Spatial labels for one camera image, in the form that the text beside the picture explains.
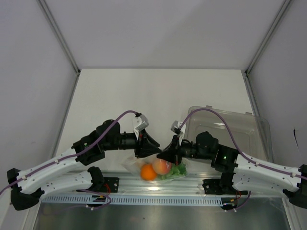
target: gray floor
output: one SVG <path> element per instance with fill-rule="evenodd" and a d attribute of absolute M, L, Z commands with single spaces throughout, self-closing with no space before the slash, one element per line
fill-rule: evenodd
<path fill-rule="evenodd" d="M 42 204 L 35 230 L 289 230 L 281 199 L 253 198 L 237 213 L 219 207 L 110 205 L 44 215 L 70 205 Z"/>

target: peach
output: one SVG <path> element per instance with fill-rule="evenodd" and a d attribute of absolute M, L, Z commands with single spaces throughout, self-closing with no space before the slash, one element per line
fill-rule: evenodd
<path fill-rule="evenodd" d="M 159 175 L 168 174 L 171 170 L 172 163 L 165 161 L 163 159 L 155 159 L 152 163 L 153 170 Z"/>

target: clear plastic bag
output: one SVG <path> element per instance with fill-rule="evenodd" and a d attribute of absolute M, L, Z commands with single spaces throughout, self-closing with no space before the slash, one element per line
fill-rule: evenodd
<path fill-rule="evenodd" d="M 144 180 L 144 172 L 141 176 L 141 171 L 143 167 L 150 168 L 156 173 L 156 177 L 152 180 L 146 180 L 153 184 L 165 184 L 177 178 L 185 177 L 188 174 L 188 161 L 183 159 L 180 165 L 171 164 L 164 160 L 160 160 L 156 157 L 157 154 L 151 155 L 146 158 L 135 158 L 134 156 L 128 157 L 121 164 L 125 169 L 127 169 L 134 176 Z"/>

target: robotic arm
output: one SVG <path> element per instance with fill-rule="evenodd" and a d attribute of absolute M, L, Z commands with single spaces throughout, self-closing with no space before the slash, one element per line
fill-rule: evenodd
<path fill-rule="evenodd" d="M 101 191 L 105 180 L 97 167 L 91 167 L 87 171 L 74 175 L 64 176 L 63 174 L 105 158 L 106 150 L 134 150 L 137 158 L 161 152 L 160 145 L 145 130 L 149 125 L 147 118 L 142 114 L 136 114 L 132 122 L 133 133 L 120 133 L 120 125 L 116 122 L 98 144 L 84 154 L 80 154 L 93 144 L 112 123 L 114 120 L 105 121 L 90 135 L 75 142 L 72 148 L 34 168 L 24 171 L 9 170 L 7 172 L 9 184 L 19 181 L 11 186 L 11 202 L 15 209 L 30 208 L 39 200 L 55 193 L 76 189 Z"/>
<path fill-rule="evenodd" d="M 204 180 L 206 194 L 235 195 L 237 191 L 257 191 L 287 196 L 290 203 L 307 208 L 307 165 L 285 167 L 259 160 L 236 149 L 221 145 L 208 132 L 197 135 L 196 143 L 180 140 L 180 123 L 173 124 L 176 132 L 171 143 L 157 158 L 180 164 L 182 158 L 211 161 L 211 167 L 222 172 L 221 179 Z"/>

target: white table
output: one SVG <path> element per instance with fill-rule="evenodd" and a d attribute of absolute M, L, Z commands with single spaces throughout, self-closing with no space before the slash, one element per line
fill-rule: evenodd
<path fill-rule="evenodd" d="M 83 69 L 59 142 L 57 155 L 80 138 L 126 110 L 148 117 L 147 132 L 160 147 L 172 138 L 170 126 L 183 120 L 192 106 L 213 106 L 232 112 L 252 112 L 240 70 L 216 69 Z M 121 132 L 132 132 L 133 115 L 120 120 Z M 107 151 L 90 166 L 102 171 L 126 172 L 121 163 L 132 150 Z M 193 162 L 191 172 L 204 169 Z"/>

